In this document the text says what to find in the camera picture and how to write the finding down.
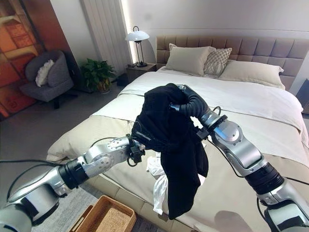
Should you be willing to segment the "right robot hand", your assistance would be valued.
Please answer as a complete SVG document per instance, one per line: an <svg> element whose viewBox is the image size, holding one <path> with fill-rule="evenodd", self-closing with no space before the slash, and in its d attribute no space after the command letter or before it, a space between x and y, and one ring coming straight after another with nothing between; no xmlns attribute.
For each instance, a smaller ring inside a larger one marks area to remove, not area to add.
<svg viewBox="0 0 309 232"><path fill-rule="evenodd" d="M175 110L185 116L193 116L198 119L202 118L210 110L206 102L189 86L177 85L178 89L182 91L187 99L186 104L169 105L170 109Z"/></svg>

